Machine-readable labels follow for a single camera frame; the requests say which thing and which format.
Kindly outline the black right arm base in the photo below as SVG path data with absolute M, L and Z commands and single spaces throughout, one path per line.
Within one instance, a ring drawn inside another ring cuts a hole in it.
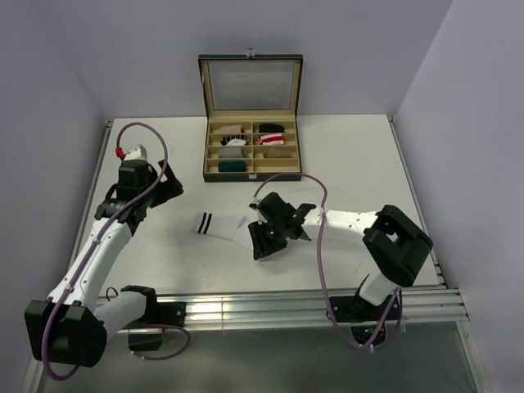
M 402 294 L 389 295 L 378 306 L 372 305 L 355 296 L 330 296 L 330 304 L 338 323 L 349 323 L 352 338 L 359 344 L 364 345 L 374 334 L 380 323 L 384 312 L 386 317 L 378 330 L 371 346 L 373 348 L 386 343 L 388 331 L 386 323 L 395 321 L 393 332 L 397 332 L 403 312 Z

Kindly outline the brown ribbed sock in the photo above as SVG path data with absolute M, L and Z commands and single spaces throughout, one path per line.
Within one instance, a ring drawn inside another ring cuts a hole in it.
M 266 147 L 263 152 L 265 159 L 286 159 L 296 158 L 296 153 L 293 149 L 286 149 L 283 147 Z

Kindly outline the white sock black stripes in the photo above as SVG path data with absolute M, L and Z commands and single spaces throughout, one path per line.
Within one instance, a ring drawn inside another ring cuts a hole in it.
M 249 219 L 244 215 L 217 215 L 210 212 L 196 214 L 192 231 L 205 236 L 219 237 L 253 251 L 248 229 Z

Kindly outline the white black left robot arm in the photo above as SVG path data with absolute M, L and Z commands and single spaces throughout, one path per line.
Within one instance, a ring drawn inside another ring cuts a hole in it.
M 36 360 L 91 368 L 120 329 L 159 322 L 155 289 L 128 285 L 97 305 L 102 285 L 149 209 L 183 194 L 166 160 L 159 170 L 145 159 L 124 159 L 118 180 L 96 208 L 91 232 L 74 263 L 45 300 L 32 300 L 25 325 Z

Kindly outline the red white striped sock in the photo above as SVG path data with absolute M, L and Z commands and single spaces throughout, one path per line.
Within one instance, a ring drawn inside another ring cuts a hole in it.
M 285 138 L 281 133 L 267 133 L 259 136 L 259 143 L 262 146 L 282 146 Z

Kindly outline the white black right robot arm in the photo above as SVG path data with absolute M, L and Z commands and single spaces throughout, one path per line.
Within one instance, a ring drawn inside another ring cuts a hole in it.
M 365 278 L 355 298 L 355 312 L 374 318 L 397 288 L 411 287 L 433 248 L 433 241 L 401 209 L 379 211 L 328 210 L 303 203 L 294 207 L 276 192 L 250 204 L 258 219 L 248 225 L 255 260 L 287 247 L 290 240 L 323 240 L 365 246 L 377 272 Z

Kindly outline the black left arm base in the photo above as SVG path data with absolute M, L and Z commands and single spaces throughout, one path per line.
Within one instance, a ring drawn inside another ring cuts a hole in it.
M 176 331 L 183 337 L 176 355 L 184 352 L 191 343 L 191 334 L 184 328 L 186 311 L 187 303 L 183 301 L 158 303 L 150 318 L 134 321 L 126 327 L 130 330 L 128 348 L 134 354 L 157 352 L 165 343 L 167 332 Z

